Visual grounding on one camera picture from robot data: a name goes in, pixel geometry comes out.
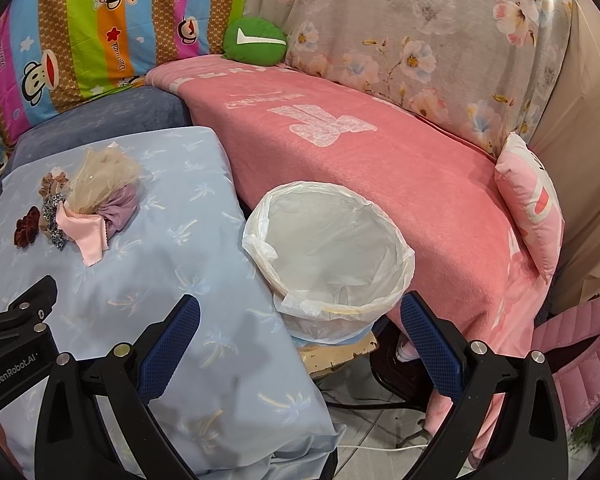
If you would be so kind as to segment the dark red velvet scrunchie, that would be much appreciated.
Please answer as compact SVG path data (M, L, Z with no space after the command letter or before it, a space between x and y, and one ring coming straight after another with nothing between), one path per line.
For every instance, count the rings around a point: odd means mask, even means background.
M16 222L14 245L26 249L32 245L40 232L40 211L32 206L29 211Z

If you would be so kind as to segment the pink satin ribbon piece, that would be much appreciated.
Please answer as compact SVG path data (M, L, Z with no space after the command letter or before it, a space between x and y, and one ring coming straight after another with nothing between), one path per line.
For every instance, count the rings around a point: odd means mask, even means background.
M98 214L77 214L65 203L56 212L58 228L78 246L83 263L94 266L108 249L106 222Z

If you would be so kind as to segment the leopard print blue ribbon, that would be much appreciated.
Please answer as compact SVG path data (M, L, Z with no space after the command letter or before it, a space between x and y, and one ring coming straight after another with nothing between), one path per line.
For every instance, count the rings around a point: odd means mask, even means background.
M64 201L65 195L62 193L50 194L44 197L40 218L40 231L58 250L63 250L68 243L68 236L58 226L56 220L58 206Z

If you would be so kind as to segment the brown small scrunchie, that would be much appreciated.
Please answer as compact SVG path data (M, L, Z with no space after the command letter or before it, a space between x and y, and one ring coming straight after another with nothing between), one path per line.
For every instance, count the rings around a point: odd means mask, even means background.
M61 171L59 174L52 174L49 172L42 177L38 194L42 198L47 198L53 195L65 193L69 187L69 179L65 171Z

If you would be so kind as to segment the mauve purple fabric piece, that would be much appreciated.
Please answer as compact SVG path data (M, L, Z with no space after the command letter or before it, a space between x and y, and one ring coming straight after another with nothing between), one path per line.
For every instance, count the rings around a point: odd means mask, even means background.
M137 210L137 189L133 183L113 192L96 210L105 221L108 240L122 231Z

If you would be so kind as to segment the beige tulle scrunchie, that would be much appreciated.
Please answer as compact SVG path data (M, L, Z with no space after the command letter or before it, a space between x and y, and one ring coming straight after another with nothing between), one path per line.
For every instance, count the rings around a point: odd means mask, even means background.
M70 179L66 205L77 214L94 214L112 194L135 183L141 171L142 166L120 148L89 148L82 166Z

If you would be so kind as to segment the white-lined trash bin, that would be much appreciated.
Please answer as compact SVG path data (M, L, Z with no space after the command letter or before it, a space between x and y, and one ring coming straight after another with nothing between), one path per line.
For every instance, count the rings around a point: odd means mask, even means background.
M415 252L379 206L342 185L297 181L267 192L242 247L273 289L288 332L307 344L346 344L395 307Z

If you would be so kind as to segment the pink quilted jacket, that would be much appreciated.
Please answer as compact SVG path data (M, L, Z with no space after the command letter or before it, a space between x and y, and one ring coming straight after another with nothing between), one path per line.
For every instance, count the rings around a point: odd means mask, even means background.
M544 356L577 352L553 372L565 426L573 430L600 407L600 296L539 325L532 348Z

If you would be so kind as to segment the light blue palm-print pillow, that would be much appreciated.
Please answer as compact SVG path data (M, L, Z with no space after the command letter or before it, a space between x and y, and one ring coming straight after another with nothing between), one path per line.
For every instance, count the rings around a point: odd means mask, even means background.
M6 177L0 197L0 311L43 276L57 283L48 324L62 351L103 356L163 320L183 296L200 326L166 391L150 409L204 479L315 479L342 431L242 250L245 219L215 133L181 127L120 136L140 164L137 211L102 260L39 237L14 245L16 222L40 200L43 178L77 170L74 148Z

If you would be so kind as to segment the dark blue velvet cushion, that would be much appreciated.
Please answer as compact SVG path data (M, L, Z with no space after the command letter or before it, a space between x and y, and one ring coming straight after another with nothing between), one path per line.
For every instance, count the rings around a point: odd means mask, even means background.
M23 133L3 174L81 145L191 123L188 107L172 93L151 86L124 90L79 105Z

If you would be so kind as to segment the wooden stool under bin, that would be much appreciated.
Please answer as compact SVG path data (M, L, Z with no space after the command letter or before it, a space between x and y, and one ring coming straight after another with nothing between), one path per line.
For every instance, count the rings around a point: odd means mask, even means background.
M306 371L312 379L332 374L344 364L359 356L366 356L378 348L378 342L373 333L366 334L354 344L341 346L321 346L309 344L298 350Z

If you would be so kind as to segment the colourful monkey-print pillow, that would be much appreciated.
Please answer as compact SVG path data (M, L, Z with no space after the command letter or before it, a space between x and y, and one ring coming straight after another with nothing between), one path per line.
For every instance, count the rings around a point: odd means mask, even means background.
M12 0L0 17L0 172L23 133L157 65L218 53L244 0Z

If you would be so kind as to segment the pink towel blanket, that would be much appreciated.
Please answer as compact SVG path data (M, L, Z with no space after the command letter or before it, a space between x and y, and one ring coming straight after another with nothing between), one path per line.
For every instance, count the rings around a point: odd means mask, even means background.
M249 205L284 183L340 184L377 204L414 249L412 286L468 339L525 356L547 282L517 205L480 148L358 90L219 55L160 65L171 92L222 142Z

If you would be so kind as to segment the beige curtain fabric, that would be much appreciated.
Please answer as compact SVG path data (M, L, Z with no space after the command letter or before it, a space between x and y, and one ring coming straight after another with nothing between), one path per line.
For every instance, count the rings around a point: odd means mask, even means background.
M552 178L566 232L550 310L600 294L600 10L576 0L554 92L531 140Z

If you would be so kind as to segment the grey floral quilt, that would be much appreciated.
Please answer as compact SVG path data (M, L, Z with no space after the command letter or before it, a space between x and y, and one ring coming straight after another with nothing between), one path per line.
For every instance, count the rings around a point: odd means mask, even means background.
M572 0L246 0L289 66L426 118L497 155L533 136L568 47Z

